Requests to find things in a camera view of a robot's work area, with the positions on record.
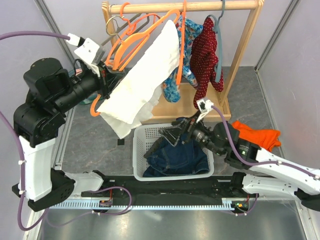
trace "red garment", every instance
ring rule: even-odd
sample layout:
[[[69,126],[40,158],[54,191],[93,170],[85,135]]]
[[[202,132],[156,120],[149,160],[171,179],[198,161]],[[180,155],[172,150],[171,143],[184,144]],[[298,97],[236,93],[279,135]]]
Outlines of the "red garment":
[[[197,100],[204,98],[207,94],[209,81],[214,89],[222,92],[224,89],[224,75],[221,72],[219,82],[215,82],[215,65],[218,63],[216,56],[217,40],[213,31],[214,23],[210,17],[207,17],[203,23],[203,30],[197,36],[192,44],[190,69],[198,82],[197,91],[193,99],[193,105],[196,109]]]

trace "white cable clip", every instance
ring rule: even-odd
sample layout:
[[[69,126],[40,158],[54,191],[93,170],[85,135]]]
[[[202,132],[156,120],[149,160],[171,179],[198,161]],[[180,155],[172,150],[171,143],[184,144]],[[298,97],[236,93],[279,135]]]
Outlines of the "white cable clip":
[[[196,104],[201,112],[201,114],[196,119],[196,122],[200,122],[213,108],[214,103],[207,97],[203,97],[196,101]]]
[[[70,37],[70,40],[66,40],[66,42],[68,44],[71,44],[71,45],[76,46],[76,47],[79,45],[80,37],[78,37],[77,35],[74,35],[72,33],[69,33],[68,37]]]
[[[19,164],[19,165],[22,165],[22,164],[24,164],[25,162],[26,162],[26,160],[19,160],[19,161],[18,161],[18,164]]]

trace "denim jeans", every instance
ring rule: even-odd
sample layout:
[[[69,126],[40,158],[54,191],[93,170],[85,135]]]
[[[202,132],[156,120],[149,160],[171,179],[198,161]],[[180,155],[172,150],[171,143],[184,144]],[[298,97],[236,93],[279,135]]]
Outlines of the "denim jeans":
[[[207,155],[194,140],[173,147],[166,139],[160,138],[147,152],[149,164],[143,177],[164,177],[205,174],[209,172]]]

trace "clothes hanger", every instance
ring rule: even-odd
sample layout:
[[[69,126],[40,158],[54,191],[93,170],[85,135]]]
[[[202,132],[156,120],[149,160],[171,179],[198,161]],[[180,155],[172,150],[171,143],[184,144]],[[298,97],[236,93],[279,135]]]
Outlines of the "clothes hanger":
[[[164,15],[163,17],[161,17],[158,21],[156,21],[153,25],[151,25],[147,30],[145,30],[144,32],[138,32],[135,34],[130,35],[126,40],[124,40],[121,43],[121,46],[118,48],[118,50],[115,53],[114,56],[114,61],[113,61],[113,70],[117,70],[119,68],[119,71],[122,71],[127,64],[132,60],[132,58],[137,54],[137,52],[142,48],[142,46],[146,43],[146,41],[149,39],[150,37],[150,33],[157,27],[159,26],[161,23],[163,23],[170,15],[172,14],[176,14],[176,18],[174,19],[174,23],[176,23],[179,19],[180,16],[180,11],[178,9],[172,9],[170,11],[167,12],[166,15]],[[135,41],[137,40],[141,40],[141,42],[139,43],[139,45],[137,46],[136,49],[134,49],[134,51],[132,51],[132,54],[130,55],[130,57],[128,58],[127,61],[125,61],[125,63],[120,66],[120,61],[121,61],[121,57],[123,56],[123,54],[125,53],[125,51],[128,49],[129,46],[131,46]]]
[[[135,19],[137,19],[137,18],[140,17],[140,16],[141,16],[141,13],[138,13],[138,14],[134,15],[134,16],[130,19],[130,21],[133,22]],[[100,44],[101,46],[106,45],[106,44],[114,37],[114,34],[110,34],[110,33],[108,32],[107,26],[108,26],[110,20],[111,20],[111,19],[114,19],[115,17],[117,17],[117,16],[111,17],[111,18],[106,22],[106,24],[105,24],[106,33],[107,33],[108,35],[110,35],[110,37],[108,37],[106,40],[104,40],[104,41]],[[125,24],[123,24],[123,25],[120,26],[120,27],[119,27],[117,21],[115,21],[115,23],[116,23],[116,26],[117,26],[117,29],[116,29],[115,33],[117,33],[117,34],[119,34],[123,29],[125,29],[126,26],[128,26],[128,22],[126,22]]]
[[[124,3],[124,4],[121,6],[121,9],[120,9],[120,16],[121,16],[121,17],[123,16],[123,9],[124,9],[124,7],[125,7],[126,5],[128,5],[128,4],[130,4],[130,3],[126,2],[126,3]],[[141,20],[143,20],[144,18],[148,18],[149,16],[153,16],[153,23],[156,22],[156,17],[158,17],[158,18],[160,19],[160,16],[158,16],[157,14],[155,14],[155,13],[148,13],[148,14],[140,17],[140,18],[139,18],[138,20],[136,20],[134,23],[129,23],[129,22],[128,22],[129,27],[122,33],[121,37],[124,38],[125,35],[131,35],[132,33],[137,32],[138,29],[142,29],[142,26],[137,29],[137,24],[138,24]],[[111,65],[111,64],[110,64],[110,58],[111,58],[111,56],[114,54],[115,50],[120,47],[120,46],[118,46],[118,44],[120,43],[120,41],[121,41],[120,39],[117,39],[117,41],[115,42],[115,44],[112,46],[112,48],[111,48],[111,50],[110,50],[110,52],[109,52],[109,54],[108,54],[108,56],[107,56],[107,58],[106,58],[106,60],[105,60],[105,62],[104,62],[105,65],[107,65],[107,66],[110,66],[110,65]],[[130,56],[130,54],[132,54],[132,53],[143,43],[143,41],[144,41],[144,39],[142,39],[142,40],[131,50],[131,52],[130,52],[129,54],[127,54],[120,63],[118,63],[118,65],[121,65],[121,64],[125,61],[125,59],[127,59],[127,58]]]
[[[218,54],[219,54],[219,60],[218,60],[218,64],[214,66],[214,70],[216,72],[215,74],[215,82],[219,83],[220,82],[220,78],[221,78],[221,72],[222,72],[222,37],[221,37],[221,31],[220,31],[220,26],[219,26],[219,22],[220,19],[223,17],[224,13],[225,13],[225,7],[226,7],[226,1],[225,0],[221,0],[222,1],[222,12],[221,15],[219,16],[219,18],[217,19],[214,15],[209,14],[206,18],[212,17],[214,20],[214,27],[212,28],[212,31],[214,31],[217,35],[218,35]]]
[[[180,63],[179,63],[179,70],[180,70],[180,80],[179,83],[181,81],[181,76],[182,76],[182,66],[183,66],[183,57],[184,57],[184,45],[185,45],[185,16],[186,16],[186,8],[187,8],[187,1],[184,0],[183,2],[183,15],[182,15],[182,29],[183,29],[183,34],[181,35],[181,53],[180,53]],[[174,23],[177,23],[179,17],[180,17],[180,11],[178,9],[172,9],[170,11],[167,12],[167,14],[163,17],[159,17],[158,15],[156,15],[155,13],[149,13],[146,14],[145,16],[139,18],[136,22],[134,22],[134,24],[131,24],[130,21],[126,18],[123,17],[123,8],[128,5],[130,3],[126,2],[121,6],[120,9],[120,18],[124,21],[127,21],[128,23],[128,28],[124,31],[124,33],[121,35],[121,37],[124,37],[125,35],[130,35],[127,39],[125,39],[124,41],[119,37],[119,39],[116,41],[116,43],[112,46],[111,51],[108,54],[108,57],[105,61],[105,64],[108,65],[109,61],[110,61],[110,57],[113,54],[113,51],[115,50],[115,48],[117,47],[117,45],[119,44],[119,42],[121,41],[121,45],[118,48],[118,50],[116,51],[115,57],[114,57],[114,61],[113,61],[113,70],[117,70],[117,68],[128,58],[128,60],[119,68],[119,71],[122,71],[126,65],[131,61],[131,59],[136,55],[136,53],[141,49],[141,47],[145,44],[145,42],[149,39],[150,37],[150,33],[153,32],[154,29],[156,29],[156,27],[158,25],[160,25],[161,23],[163,23],[170,15],[172,14],[176,14],[176,18],[174,19]],[[137,23],[139,21],[141,21],[144,18],[147,18],[148,16],[154,16],[153,18],[153,25],[150,26],[146,31],[144,32],[138,32],[138,33],[134,33],[137,27]],[[124,54],[124,52],[128,49],[128,47],[134,43],[135,41],[142,39],[137,46],[135,46],[135,48],[121,61],[121,57]],[[98,94],[96,99],[92,102],[91,107],[90,107],[90,114],[93,117],[97,117],[100,115],[100,112],[96,112],[95,108],[97,105],[97,102],[99,101],[101,95]]]
[[[180,51],[180,59],[179,59],[179,68],[176,75],[175,83],[176,85],[180,85],[182,78],[182,68],[184,65],[184,54],[185,54],[185,29],[186,29],[186,12],[187,12],[187,0],[183,0],[183,12],[182,15],[182,23],[181,23],[181,51]]]

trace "orange cloth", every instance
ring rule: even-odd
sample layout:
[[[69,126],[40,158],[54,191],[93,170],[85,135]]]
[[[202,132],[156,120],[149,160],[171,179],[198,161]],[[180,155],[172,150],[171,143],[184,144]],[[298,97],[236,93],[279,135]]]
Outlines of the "orange cloth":
[[[267,149],[269,152],[272,152],[273,147],[281,146],[281,142],[278,141],[278,137],[280,136],[281,132],[278,130],[255,130],[239,121],[232,123],[232,126],[240,131],[239,138],[257,144],[261,148]]]

